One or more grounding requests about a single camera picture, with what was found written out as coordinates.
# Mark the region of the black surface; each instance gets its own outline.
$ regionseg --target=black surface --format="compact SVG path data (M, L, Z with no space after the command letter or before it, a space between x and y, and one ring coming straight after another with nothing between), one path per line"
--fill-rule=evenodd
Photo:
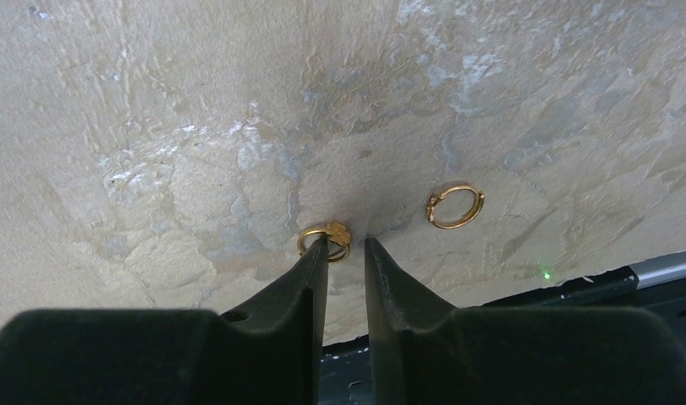
M321 359L321 405L375 403L370 375L367 335L323 348Z
M560 286L512 295L484 306L584 305L632 293L637 286L638 277L626 266L597 276L574 278Z
M233 310L35 310L0 331L0 404L314 404L327 240Z

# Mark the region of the textured plaster surface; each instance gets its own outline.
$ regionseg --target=textured plaster surface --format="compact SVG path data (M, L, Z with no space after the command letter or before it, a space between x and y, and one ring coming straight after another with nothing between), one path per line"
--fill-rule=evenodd
M455 305L685 250L686 0L0 0L0 326L225 311L329 219L329 343L365 234Z

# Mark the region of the beige stone surface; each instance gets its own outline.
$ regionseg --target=beige stone surface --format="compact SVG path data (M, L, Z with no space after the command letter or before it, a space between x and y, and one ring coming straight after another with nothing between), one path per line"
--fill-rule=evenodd
M364 235L456 305L685 250L686 0L0 0L0 326L225 311L329 219L329 343Z

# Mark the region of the gold hoop earring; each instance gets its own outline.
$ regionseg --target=gold hoop earring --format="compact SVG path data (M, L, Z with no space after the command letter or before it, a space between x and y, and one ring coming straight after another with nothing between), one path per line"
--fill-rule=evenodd
M332 243L342 248L328 254L328 263L342 262L350 255L350 233L345 228L345 225L340 224L338 221L333 221L325 226L304 230L298 237L298 252L301 256L308 250L305 247L305 238L311 235L327 235Z
M435 218L435 208L437 208L437 205L439 205L439 203L441 203L451 193L461 191L471 192L472 194L474 194L474 204L471 208L469 208L469 211L467 211L467 213L465 213L460 219L454 222L445 223L437 220ZM441 230L453 230L455 228L459 228L460 226L469 224L473 219L477 217L477 215L479 215L479 212L482 211L483 206L484 193L478 192L474 187L468 184L461 184L458 186L450 187L439 194L433 194L429 198L429 202L427 204L427 219L432 223L432 225L436 226L437 228L440 228Z

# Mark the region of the white textured surface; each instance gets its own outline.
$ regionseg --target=white textured surface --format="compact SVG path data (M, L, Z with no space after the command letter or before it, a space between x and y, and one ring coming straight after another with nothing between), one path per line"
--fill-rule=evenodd
M329 219L456 305L685 250L686 0L0 1L0 325L224 311Z

